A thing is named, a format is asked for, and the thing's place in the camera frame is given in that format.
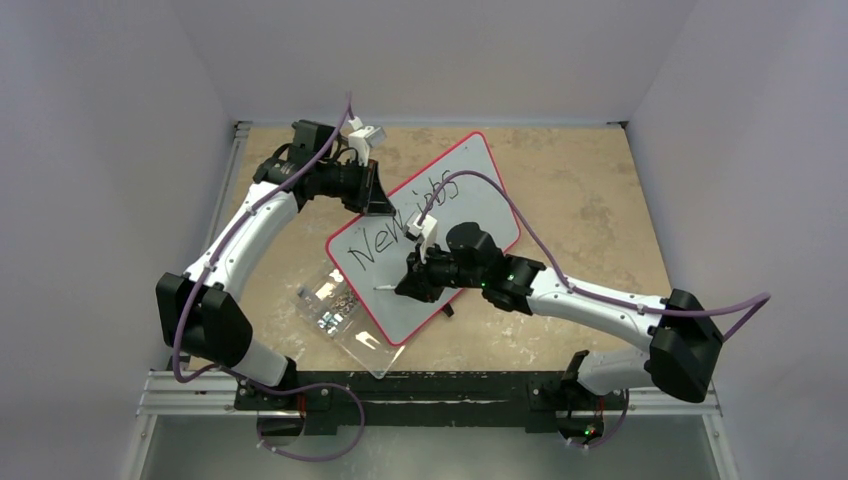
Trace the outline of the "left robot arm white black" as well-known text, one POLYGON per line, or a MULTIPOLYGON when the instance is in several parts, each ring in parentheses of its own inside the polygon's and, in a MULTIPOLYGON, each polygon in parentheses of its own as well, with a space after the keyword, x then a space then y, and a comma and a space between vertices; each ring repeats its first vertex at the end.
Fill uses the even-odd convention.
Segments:
POLYGON ((238 304, 253 270, 274 238, 317 197, 338 199, 366 217, 396 212, 370 156, 385 139, 382 127, 346 113, 336 125, 299 120, 292 128, 292 139, 257 166, 245 199, 218 237, 192 264, 164 273, 155 286, 175 379, 188 383, 196 377, 183 372, 181 355, 199 357, 208 370, 219 368, 259 389, 275 409, 292 405, 303 388, 295 361, 258 340, 238 304))

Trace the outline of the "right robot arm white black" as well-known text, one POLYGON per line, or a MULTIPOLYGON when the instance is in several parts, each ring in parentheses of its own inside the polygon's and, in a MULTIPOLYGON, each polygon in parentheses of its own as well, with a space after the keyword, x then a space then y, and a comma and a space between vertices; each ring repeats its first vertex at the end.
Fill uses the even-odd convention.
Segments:
POLYGON ((430 225, 410 221, 404 234, 415 247, 393 289, 399 296, 434 303, 446 289, 478 289, 499 310, 569 320, 628 343, 573 356, 561 381, 569 404, 651 386, 681 401, 705 400, 724 340, 690 292, 637 295, 564 280, 542 262, 505 253, 476 222, 452 227, 445 248, 430 225))

